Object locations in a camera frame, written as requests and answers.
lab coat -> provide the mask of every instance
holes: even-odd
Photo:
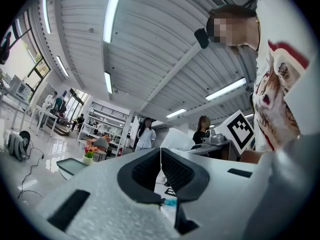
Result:
[[[56,98],[53,97],[53,95],[49,94],[45,100],[44,103],[42,104],[42,108],[48,112],[52,110],[55,107],[56,104]]]

window frame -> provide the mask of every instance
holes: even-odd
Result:
[[[33,29],[32,29],[31,24],[30,24],[29,9],[27,9],[27,10],[24,11],[23,13],[25,13],[25,12],[26,12],[26,16],[27,16],[27,21],[28,21],[29,28],[28,28],[25,32],[23,32],[21,36],[19,36],[18,30],[17,30],[17,25],[16,25],[16,22],[17,22],[17,21],[16,21],[16,19],[14,19],[14,21],[13,21],[12,24],[11,24],[11,27],[12,27],[12,32],[13,32],[12,35],[14,35],[15,40],[14,40],[14,42],[9,46],[9,50],[16,44],[16,42],[17,42],[18,40],[20,40],[22,37],[24,37],[25,35],[27,35],[28,32],[30,31],[32,37],[29,36],[29,38],[32,38],[32,39],[33,39],[33,42],[34,42],[35,45],[36,45],[36,49],[39,51],[39,53],[40,53],[40,55],[41,55],[41,59],[34,65],[34,67],[30,70],[30,72],[29,72],[28,75],[27,75],[27,77],[29,77],[29,76],[33,73],[33,71],[35,71],[35,73],[40,77],[40,82],[39,82],[39,84],[36,86],[35,89],[31,88],[30,85],[26,84],[26,85],[30,88],[30,90],[31,90],[31,92],[32,92],[32,95],[31,95],[31,97],[30,97],[30,100],[28,100],[28,102],[30,102],[30,101],[32,100],[32,98],[34,97],[34,95],[35,95],[38,87],[40,86],[40,84],[41,84],[42,81],[44,80],[44,78],[45,78],[45,77],[48,75],[48,73],[51,71],[51,68],[49,67],[48,63],[46,62],[46,60],[45,60],[45,58],[44,58],[41,50],[39,49],[39,46],[38,46],[38,44],[37,44],[37,41],[36,41],[36,39],[35,39],[35,35],[34,35]],[[46,65],[47,68],[49,69],[49,71],[45,74],[45,76],[42,76],[41,73],[40,73],[40,72],[38,71],[38,69],[37,69],[37,66],[39,65],[39,63],[40,63],[41,61],[44,61],[45,65]]]

sticker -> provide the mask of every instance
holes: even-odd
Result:
[[[164,193],[167,195],[173,196],[173,197],[176,196],[176,193],[174,192],[174,190],[171,187],[169,187]]]
[[[243,149],[254,135],[252,128],[241,113],[227,127],[240,149]]]

long hair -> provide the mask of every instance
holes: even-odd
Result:
[[[204,123],[207,121],[210,122],[209,117],[207,117],[205,115],[200,116],[199,121],[198,121],[198,128],[196,130],[200,131],[201,130],[201,123]]]
[[[145,119],[143,120],[142,126],[141,126],[140,131],[139,131],[139,138],[142,136],[142,134],[143,134],[144,131],[145,131],[146,121],[147,121],[147,120],[150,120],[150,121],[151,121],[151,124],[152,124],[152,120],[151,120],[150,117],[147,117],[147,118],[145,118]]]

potted plant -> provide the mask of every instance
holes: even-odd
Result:
[[[97,151],[97,147],[93,145],[84,146],[84,155],[82,158],[82,163],[86,164],[87,166],[91,165],[94,159],[94,153]]]

